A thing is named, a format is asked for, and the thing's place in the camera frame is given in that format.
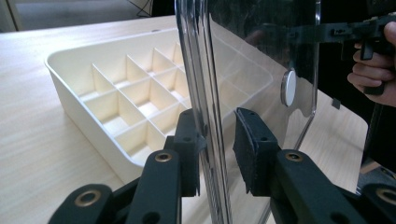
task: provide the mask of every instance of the clear acrylic sheet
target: clear acrylic sheet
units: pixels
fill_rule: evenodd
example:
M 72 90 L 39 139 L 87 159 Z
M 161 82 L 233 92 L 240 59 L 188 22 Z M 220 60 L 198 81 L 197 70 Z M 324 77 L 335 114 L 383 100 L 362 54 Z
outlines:
M 177 0 L 177 25 L 213 223 L 263 223 L 269 198 L 246 194 L 233 153 L 237 107 L 258 113 L 279 146 L 298 149 L 315 114 L 318 44 L 290 28 L 316 25 L 316 0 Z M 285 74 L 296 74 L 285 103 Z

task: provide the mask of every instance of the tray compartment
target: tray compartment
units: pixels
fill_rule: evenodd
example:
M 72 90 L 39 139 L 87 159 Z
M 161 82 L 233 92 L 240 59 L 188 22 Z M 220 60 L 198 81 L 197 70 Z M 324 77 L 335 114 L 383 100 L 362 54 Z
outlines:
M 155 76 L 155 78 L 179 101 L 189 98 L 186 74 L 180 69 L 172 69 Z
M 231 108 L 236 108 L 244 103 L 248 99 L 248 95 L 236 88 L 230 81 L 220 78 L 219 98 L 220 113 L 222 116 L 225 116 L 232 112 Z
M 172 61 L 177 66 L 184 66 L 183 55 L 181 54 L 181 46 L 179 43 L 175 43 L 172 48 L 158 47 L 158 51 L 161 52 L 167 59 Z
M 266 70 L 262 69 L 262 67 L 247 60 L 238 60 L 238 62 L 240 62 L 240 66 L 229 73 L 226 79 L 233 83 L 239 90 L 248 95 L 254 95 L 254 93 L 271 83 L 271 75 Z
M 164 136 L 175 135 L 178 116 L 185 110 L 187 110 L 187 107 L 182 104 L 174 105 L 164 110 L 161 114 L 154 116 L 150 120 Z
M 87 101 L 86 106 L 99 119 L 110 135 L 116 135 L 134 126 L 145 117 L 118 91 Z
M 147 50 L 145 54 L 141 55 L 131 54 L 130 57 L 151 76 L 175 67 L 172 61 L 166 58 L 157 49 Z
M 177 103 L 177 99 L 154 79 L 145 79 L 121 91 L 147 118 Z
M 146 120 L 116 136 L 116 141 L 130 156 L 134 164 L 143 167 L 149 154 L 163 148 L 165 136 Z
M 82 101 L 87 101 L 91 98 L 98 97 L 103 93 L 113 91 L 114 86 L 103 76 L 102 72 L 92 64 L 92 78 L 88 78 L 86 82 L 79 88 L 75 87 L 74 91 L 78 94 Z M 70 87 L 77 86 L 76 84 L 70 83 Z
M 103 71 L 102 74 L 118 89 L 149 77 L 149 74 L 128 55 L 124 55 L 119 59 L 115 57 L 110 62 L 96 63 L 96 66 Z

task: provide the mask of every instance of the screw hole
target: screw hole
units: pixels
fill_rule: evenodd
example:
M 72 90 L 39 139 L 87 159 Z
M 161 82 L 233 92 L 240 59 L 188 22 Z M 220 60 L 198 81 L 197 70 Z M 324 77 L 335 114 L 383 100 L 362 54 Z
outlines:
M 156 212 L 150 212 L 143 216 L 142 221 L 144 224 L 156 224 L 160 221 L 160 219 L 160 214 Z
M 169 153 L 160 153 L 155 156 L 155 160 L 160 162 L 170 161 L 171 159 L 172 155 Z
M 381 188 L 377 189 L 375 193 L 382 201 L 396 205 L 396 191 Z
M 75 205 L 78 207 L 87 207 L 96 203 L 101 197 L 101 192 L 97 189 L 87 190 L 77 196 Z
M 300 156 L 300 155 L 297 154 L 297 153 L 290 152 L 290 153 L 287 153 L 287 154 L 286 154 L 286 159 L 288 159 L 288 160 L 290 160 L 290 161 L 302 161 L 302 160 L 303 160 L 303 157 Z

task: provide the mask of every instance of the wooden table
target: wooden table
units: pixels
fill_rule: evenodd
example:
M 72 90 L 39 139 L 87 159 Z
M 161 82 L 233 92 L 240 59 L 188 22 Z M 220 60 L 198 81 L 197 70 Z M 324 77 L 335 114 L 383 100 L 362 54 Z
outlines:
M 176 26 L 175 17 L 0 35 L 0 220 L 45 223 L 64 198 L 89 183 L 122 183 L 67 117 L 44 65 L 48 54 Z M 366 123 L 318 94 L 303 142 L 330 180 L 354 191 Z

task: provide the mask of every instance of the finger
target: finger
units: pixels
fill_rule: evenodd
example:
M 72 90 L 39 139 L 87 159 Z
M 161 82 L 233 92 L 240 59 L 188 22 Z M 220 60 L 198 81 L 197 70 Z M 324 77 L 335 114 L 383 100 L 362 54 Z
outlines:
M 352 67 L 352 72 L 363 77 L 371 79 L 378 79 L 383 81 L 391 81 L 394 79 L 394 74 L 388 69 L 367 66 L 362 63 L 356 63 Z
M 353 84 L 354 86 L 363 87 L 378 87 L 382 84 L 381 80 L 371 79 L 368 77 L 363 77 L 354 73 L 350 73 L 346 79 L 348 82 Z
M 355 43 L 355 49 L 361 49 L 361 43 Z
M 390 44 L 396 46 L 396 22 L 389 22 L 384 28 L 385 38 Z
M 373 59 L 363 61 L 361 60 L 360 50 L 355 52 L 355 54 L 353 55 L 353 60 L 357 63 L 363 63 L 378 68 L 391 68 L 394 65 L 393 58 L 375 52 L 373 53 Z

